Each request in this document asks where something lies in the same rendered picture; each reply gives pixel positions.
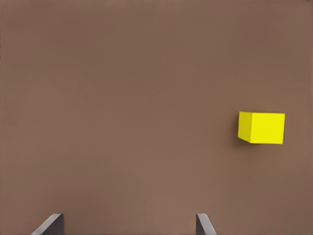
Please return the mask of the yellow cube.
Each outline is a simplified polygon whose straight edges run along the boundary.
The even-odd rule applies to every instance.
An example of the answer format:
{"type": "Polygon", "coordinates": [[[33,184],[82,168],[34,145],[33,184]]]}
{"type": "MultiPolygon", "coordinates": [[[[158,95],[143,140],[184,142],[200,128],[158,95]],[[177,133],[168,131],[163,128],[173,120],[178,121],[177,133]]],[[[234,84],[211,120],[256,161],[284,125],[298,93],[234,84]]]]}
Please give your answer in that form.
{"type": "Polygon", "coordinates": [[[283,113],[239,112],[238,138],[251,144],[283,144],[283,113]]]}

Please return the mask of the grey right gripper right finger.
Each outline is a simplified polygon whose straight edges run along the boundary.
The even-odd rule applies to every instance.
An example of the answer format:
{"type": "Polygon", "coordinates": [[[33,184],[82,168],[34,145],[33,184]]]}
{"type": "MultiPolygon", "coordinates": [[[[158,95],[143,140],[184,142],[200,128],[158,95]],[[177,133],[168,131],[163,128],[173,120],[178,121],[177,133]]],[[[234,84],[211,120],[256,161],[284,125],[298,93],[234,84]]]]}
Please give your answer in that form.
{"type": "Polygon", "coordinates": [[[196,214],[196,235],[217,235],[208,215],[205,213],[196,214]]]}

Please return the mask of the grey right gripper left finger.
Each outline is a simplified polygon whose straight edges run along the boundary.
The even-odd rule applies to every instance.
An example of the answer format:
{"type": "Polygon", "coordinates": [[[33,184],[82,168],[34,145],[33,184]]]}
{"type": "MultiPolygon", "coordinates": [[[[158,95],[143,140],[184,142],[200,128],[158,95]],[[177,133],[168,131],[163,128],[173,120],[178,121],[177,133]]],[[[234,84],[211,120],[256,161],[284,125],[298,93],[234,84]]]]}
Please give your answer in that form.
{"type": "Polygon", "coordinates": [[[64,215],[52,214],[30,235],[64,235],[64,215]]]}

